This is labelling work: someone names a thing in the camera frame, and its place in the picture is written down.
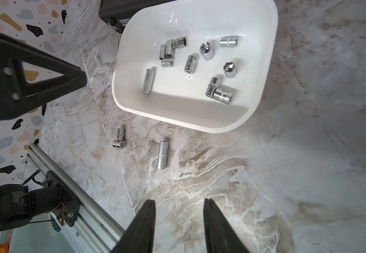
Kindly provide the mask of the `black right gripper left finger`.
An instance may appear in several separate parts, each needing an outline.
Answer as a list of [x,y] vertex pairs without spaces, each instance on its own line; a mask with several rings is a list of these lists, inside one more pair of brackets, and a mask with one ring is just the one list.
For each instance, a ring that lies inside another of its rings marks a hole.
[[152,253],[156,204],[146,200],[111,253]]

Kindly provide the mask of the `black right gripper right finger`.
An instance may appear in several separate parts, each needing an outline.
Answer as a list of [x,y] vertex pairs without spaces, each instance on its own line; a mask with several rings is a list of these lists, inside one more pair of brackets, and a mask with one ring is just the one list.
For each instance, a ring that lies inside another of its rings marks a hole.
[[249,252],[214,200],[205,199],[203,213],[208,253]]

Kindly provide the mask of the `short chrome socket cluster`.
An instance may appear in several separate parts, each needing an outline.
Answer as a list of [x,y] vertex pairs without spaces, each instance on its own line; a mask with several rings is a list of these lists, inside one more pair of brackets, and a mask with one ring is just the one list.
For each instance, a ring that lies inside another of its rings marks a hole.
[[112,142],[112,146],[114,148],[120,148],[120,149],[123,149],[126,147],[126,142],[125,141],[113,141]]

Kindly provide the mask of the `long chrome socket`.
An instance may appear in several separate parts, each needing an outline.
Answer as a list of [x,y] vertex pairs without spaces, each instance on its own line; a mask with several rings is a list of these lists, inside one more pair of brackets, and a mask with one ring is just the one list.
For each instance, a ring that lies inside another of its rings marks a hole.
[[157,169],[164,170],[167,166],[169,142],[161,141],[159,144]]
[[143,87],[142,87],[142,94],[147,95],[147,96],[150,95],[155,72],[156,72],[156,69],[154,67],[150,68],[150,69],[146,69],[145,78],[144,78]]

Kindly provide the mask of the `chrome socket joined pair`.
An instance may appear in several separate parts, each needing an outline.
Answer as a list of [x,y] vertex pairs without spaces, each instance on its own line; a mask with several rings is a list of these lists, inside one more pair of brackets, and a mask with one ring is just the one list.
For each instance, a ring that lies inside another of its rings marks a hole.
[[212,77],[210,83],[208,84],[208,87],[206,89],[205,95],[208,98],[213,98],[214,93],[216,91],[217,88],[219,88],[221,84],[221,79],[217,78],[217,77]]

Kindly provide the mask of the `small chrome socket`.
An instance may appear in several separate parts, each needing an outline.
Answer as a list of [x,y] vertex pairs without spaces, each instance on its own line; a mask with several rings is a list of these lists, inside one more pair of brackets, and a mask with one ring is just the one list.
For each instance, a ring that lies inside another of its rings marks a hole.
[[174,47],[173,47],[173,44],[174,44],[174,40],[169,40],[166,43],[166,46],[165,46],[165,58],[166,59],[171,59],[171,58],[174,57]]

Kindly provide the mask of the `angled hex cluster socket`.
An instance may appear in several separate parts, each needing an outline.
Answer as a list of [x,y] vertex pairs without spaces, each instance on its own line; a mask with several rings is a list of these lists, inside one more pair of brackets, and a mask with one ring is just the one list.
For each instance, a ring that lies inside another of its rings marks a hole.
[[184,67],[184,72],[188,74],[193,74],[197,65],[197,57],[194,55],[189,55],[187,62]]

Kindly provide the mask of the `lone chrome socket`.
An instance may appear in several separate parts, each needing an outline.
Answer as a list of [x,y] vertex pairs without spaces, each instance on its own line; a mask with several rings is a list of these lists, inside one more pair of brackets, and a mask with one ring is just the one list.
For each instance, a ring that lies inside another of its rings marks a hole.
[[223,36],[220,38],[220,47],[236,47],[238,44],[237,35]]

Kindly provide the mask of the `small angled cluster socket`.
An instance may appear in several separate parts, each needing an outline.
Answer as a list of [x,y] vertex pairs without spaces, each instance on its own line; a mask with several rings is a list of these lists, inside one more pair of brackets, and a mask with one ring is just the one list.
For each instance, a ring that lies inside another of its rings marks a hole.
[[172,41],[171,43],[172,48],[183,48],[187,46],[187,37],[183,36],[180,38],[177,38]]

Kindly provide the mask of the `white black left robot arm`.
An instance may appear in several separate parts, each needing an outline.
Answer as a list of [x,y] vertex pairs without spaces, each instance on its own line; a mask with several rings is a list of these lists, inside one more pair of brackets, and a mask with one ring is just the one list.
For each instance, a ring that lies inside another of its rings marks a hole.
[[[0,33],[0,121],[15,119],[87,84],[77,66]],[[26,184],[0,186],[0,231],[23,227],[54,212],[73,226],[81,201],[53,172],[41,189]]]

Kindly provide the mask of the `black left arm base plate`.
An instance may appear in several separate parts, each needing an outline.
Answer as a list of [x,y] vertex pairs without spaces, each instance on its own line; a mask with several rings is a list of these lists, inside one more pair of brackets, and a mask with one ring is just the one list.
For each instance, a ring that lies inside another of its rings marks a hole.
[[55,186],[59,190],[59,204],[51,212],[63,227],[67,224],[73,227],[81,207],[81,201],[72,190],[54,172],[48,171],[46,176],[48,187]]

